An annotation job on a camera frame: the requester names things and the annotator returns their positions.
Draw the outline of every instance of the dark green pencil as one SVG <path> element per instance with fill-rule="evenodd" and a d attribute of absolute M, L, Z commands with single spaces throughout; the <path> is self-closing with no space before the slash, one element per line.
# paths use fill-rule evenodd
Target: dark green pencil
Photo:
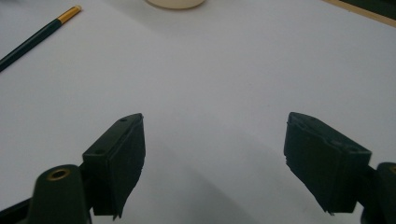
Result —
<path fill-rule="evenodd" d="M 23 54 L 34 48 L 37 44 L 53 34 L 58 30 L 65 22 L 70 20 L 76 14 L 81 11 L 81 6 L 75 6 L 67 10 L 64 14 L 48 23 L 46 26 L 41 28 L 37 33 L 29 37 L 25 42 L 19 45 L 17 48 L 12 50 L 6 57 L 0 60 L 0 72 L 6 69 L 9 65 L 17 61 Z"/>

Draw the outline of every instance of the white table surface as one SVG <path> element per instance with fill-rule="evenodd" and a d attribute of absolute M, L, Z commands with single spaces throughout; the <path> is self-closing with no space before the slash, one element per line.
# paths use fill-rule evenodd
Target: white table surface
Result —
<path fill-rule="evenodd" d="M 320 0 L 0 0 L 0 209 L 113 122 L 143 113 L 146 164 L 115 223 L 360 223 L 325 214 L 283 156 L 290 111 L 396 161 L 396 29 Z M 93 223 L 112 223 L 93 217 Z"/>

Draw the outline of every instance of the black clamp jaw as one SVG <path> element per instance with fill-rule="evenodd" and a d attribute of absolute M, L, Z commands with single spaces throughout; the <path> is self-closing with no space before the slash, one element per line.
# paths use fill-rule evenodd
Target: black clamp jaw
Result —
<path fill-rule="evenodd" d="M 369 166 L 371 151 L 313 117 L 290 113 L 284 154 L 291 171 L 325 212 L 352 213 L 361 223 L 396 223 L 396 163 Z"/>
<path fill-rule="evenodd" d="M 31 199 L 0 212 L 0 223 L 87 224 L 96 216 L 121 217 L 146 156 L 143 116 L 116 121 L 82 155 L 83 163 L 44 172 Z"/>

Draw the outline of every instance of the wooden edge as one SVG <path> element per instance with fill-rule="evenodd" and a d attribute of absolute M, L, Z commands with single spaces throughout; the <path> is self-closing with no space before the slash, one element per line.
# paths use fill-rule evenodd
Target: wooden edge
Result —
<path fill-rule="evenodd" d="M 369 11 L 369 10 L 366 10 L 366 9 L 363 9 L 363 8 L 360 8 L 360 7 L 355 7 L 353 5 L 350 5 L 348 3 L 345 3 L 345 2 L 342 2 L 342 1 L 339 1 L 339 0 L 322 0 L 322 1 L 330 3 L 330 4 L 335 5 L 337 7 L 344 8 L 344 9 L 346 9 L 348 11 L 355 12 L 355 13 L 357 13 L 359 15 L 365 16 L 365 17 L 370 18 L 372 20 L 380 21 L 382 23 L 385 23 L 387 25 L 390 25 L 390 26 L 393 26 L 393 27 L 396 28 L 396 21 L 395 20 L 390 19 L 390 18 L 385 17 L 385 16 L 378 15 L 378 14 L 376 14 L 374 12 Z"/>

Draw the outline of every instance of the white cup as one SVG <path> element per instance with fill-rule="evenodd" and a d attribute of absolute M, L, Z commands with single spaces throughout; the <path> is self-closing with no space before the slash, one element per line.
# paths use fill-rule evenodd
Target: white cup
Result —
<path fill-rule="evenodd" d="M 166 7 L 172 9 L 183 9 L 189 7 L 196 7 L 205 0 L 147 0 L 154 6 Z"/>

